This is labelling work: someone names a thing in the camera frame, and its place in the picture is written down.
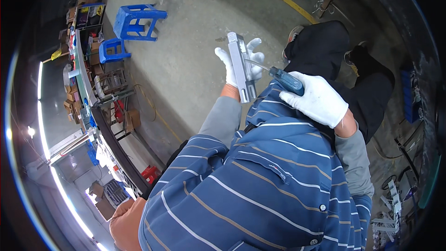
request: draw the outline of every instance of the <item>red plastic stool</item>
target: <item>red plastic stool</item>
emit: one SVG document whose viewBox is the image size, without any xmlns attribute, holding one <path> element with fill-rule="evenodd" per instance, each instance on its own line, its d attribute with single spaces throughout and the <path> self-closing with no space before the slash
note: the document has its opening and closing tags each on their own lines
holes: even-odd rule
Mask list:
<svg viewBox="0 0 446 251">
<path fill-rule="evenodd" d="M 157 169 L 157 167 L 153 166 L 151 167 L 150 165 L 145 168 L 145 170 L 143 170 L 143 172 L 141 173 L 142 177 L 145 178 L 146 180 L 148 179 L 148 182 L 150 184 L 152 184 L 152 182 L 159 176 L 161 175 L 161 172 Z"/>
</svg>

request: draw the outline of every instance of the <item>striped shirt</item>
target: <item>striped shirt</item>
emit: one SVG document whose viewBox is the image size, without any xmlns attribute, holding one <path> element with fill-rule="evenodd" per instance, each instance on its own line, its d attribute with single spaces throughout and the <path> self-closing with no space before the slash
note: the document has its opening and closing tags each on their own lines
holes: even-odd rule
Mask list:
<svg viewBox="0 0 446 251">
<path fill-rule="evenodd" d="M 190 138 L 145 204 L 148 250 L 365 249 L 371 198 L 349 192 L 343 167 L 312 120 L 271 83 L 228 149 Z"/>
</svg>

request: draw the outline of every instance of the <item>sneaker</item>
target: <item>sneaker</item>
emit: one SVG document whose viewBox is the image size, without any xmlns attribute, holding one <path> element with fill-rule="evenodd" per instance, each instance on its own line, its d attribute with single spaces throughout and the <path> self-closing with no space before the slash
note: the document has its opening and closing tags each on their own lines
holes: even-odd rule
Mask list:
<svg viewBox="0 0 446 251">
<path fill-rule="evenodd" d="M 367 41 L 360 42 L 358 44 L 358 46 L 367 47 Z M 354 66 L 354 63 L 352 61 L 350 61 L 350 53 L 351 53 L 351 51 L 344 53 L 344 61 L 345 61 L 345 63 L 347 63 L 348 66 Z"/>
<path fill-rule="evenodd" d="M 298 25 L 295 28 L 293 28 L 293 30 L 288 35 L 288 43 L 287 44 L 293 42 L 294 39 L 296 39 L 296 37 L 298 36 L 298 34 L 302 31 L 302 29 L 304 29 L 304 26 L 302 26 L 302 25 Z M 282 59 L 283 59 L 283 62 L 285 62 L 285 63 L 291 62 L 290 60 L 288 60 L 288 58 L 286 58 L 285 49 L 283 49 L 283 51 L 282 51 Z"/>
</svg>

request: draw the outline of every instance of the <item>blue plastic stool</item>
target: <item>blue plastic stool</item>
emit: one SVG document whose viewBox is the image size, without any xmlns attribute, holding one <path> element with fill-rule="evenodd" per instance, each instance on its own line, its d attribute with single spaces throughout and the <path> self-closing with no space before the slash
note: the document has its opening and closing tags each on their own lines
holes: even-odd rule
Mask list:
<svg viewBox="0 0 446 251">
<path fill-rule="evenodd" d="M 119 39 L 123 40 L 144 40 L 155 42 L 158 38 L 152 37 L 152 31 L 155 28 L 157 20 L 166 19 L 167 12 L 159 11 L 153 8 L 154 4 L 138 4 L 121 6 L 116 14 L 113 31 Z M 135 24 L 130 24 L 131 20 L 137 19 Z M 142 36 L 140 32 L 144 32 L 144 25 L 140 25 L 140 19 L 152 19 L 147 36 Z M 129 35 L 128 32 L 136 32 L 136 35 Z"/>
<path fill-rule="evenodd" d="M 121 45 L 121 53 L 118 52 L 118 46 Z M 113 47 L 115 49 L 114 54 L 108 54 L 107 49 Z M 119 38 L 113 38 L 103 41 L 99 45 L 99 61 L 104 64 L 107 62 L 121 61 L 123 58 L 131 57 L 131 53 L 126 53 L 124 49 L 124 40 Z"/>
</svg>

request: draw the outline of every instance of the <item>gloved hand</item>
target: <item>gloved hand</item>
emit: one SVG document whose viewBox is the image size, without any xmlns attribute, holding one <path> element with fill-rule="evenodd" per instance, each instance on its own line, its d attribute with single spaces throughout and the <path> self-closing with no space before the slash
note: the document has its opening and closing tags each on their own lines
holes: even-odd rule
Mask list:
<svg viewBox="0 0 446 251">
<path fill-rule="evenodd" d="M 261 43 L 262 40 L 260 38 L 255 38 L 246 45 L 246 49 L 248 50 L 248 58 L 250 60 L 263 64 L 265 55 L 263 53 L 253 53 L 254 48 Z M 220 47 L 215 48 L 215 54 L 220 58 L 221 61 L 223 61 L 226 66 L 226 83 L 238 87 L 236 74 L 234 73 L 234 67 L 232 66 L 232 60 L 229 54 Z M 246 62 L 246 66 L 251 66 L 252 68 L 252 73 L 250 76 L 248 76 L 250 80 L 258 81 L 262 77 L 262 68 L 248 62 Z"/>
<path fill-rule="evenodd" d="M 304 95 L 282 91 L 279 97 L 312 120 L 335 128 L 347 113 L 348 104 L 343 98 L 321 76 L 309 76 L 299 72 L 289 74 L 302 82 Z"/>
</svg>

